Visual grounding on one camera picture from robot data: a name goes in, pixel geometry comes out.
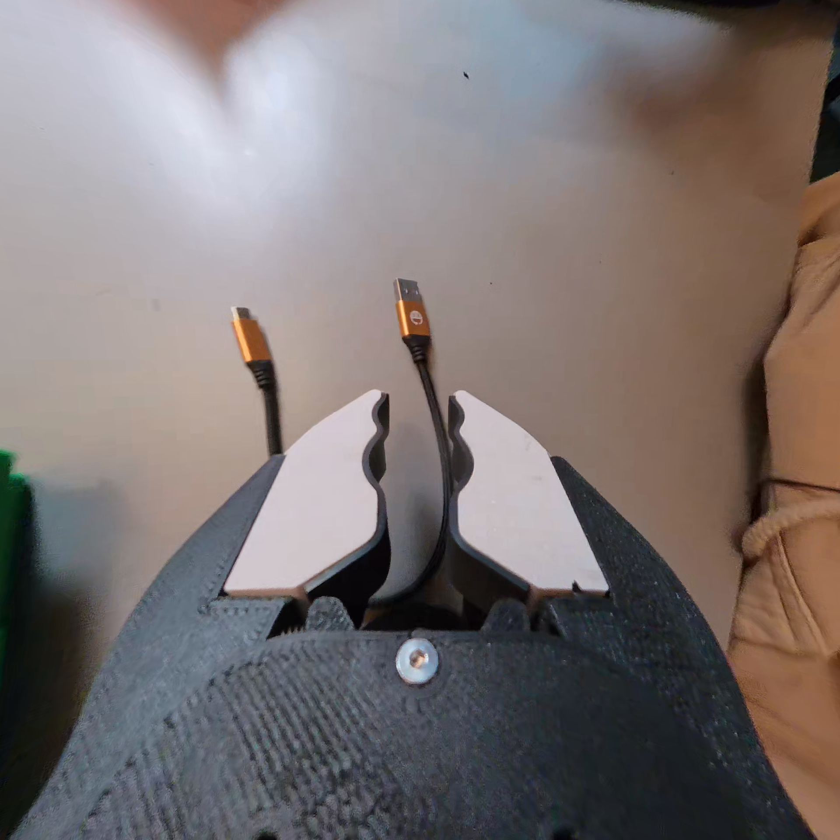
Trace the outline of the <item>green storage bin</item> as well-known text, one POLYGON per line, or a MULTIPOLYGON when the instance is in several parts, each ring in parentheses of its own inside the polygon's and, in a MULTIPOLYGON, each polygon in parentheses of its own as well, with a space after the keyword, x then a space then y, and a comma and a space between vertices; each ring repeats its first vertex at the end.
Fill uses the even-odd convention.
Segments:
POLYGON ((16 455, 1 451, 1 664, 7 651, 14 578, 32 511, 28 478, 15 471, 16 455))

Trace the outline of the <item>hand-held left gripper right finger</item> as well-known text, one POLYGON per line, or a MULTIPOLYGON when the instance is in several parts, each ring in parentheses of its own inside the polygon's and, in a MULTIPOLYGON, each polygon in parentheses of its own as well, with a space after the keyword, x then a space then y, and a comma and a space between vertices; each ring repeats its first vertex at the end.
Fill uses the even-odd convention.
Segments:
POLYGON ((548 450, 467 391, 448 401, 454 488, 450 576, 470 613, 513 600, 533 615, 554 597, 610 585, 548 450))

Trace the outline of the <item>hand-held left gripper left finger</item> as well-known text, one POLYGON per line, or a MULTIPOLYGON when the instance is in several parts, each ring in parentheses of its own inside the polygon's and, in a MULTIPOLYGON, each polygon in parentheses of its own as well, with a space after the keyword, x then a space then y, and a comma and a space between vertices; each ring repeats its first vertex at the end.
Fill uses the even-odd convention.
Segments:
POLYGON ((230 597, 338 599, 358 623, 391 567, 389 395, 370 390, 288 449, 224 583, 230 597))

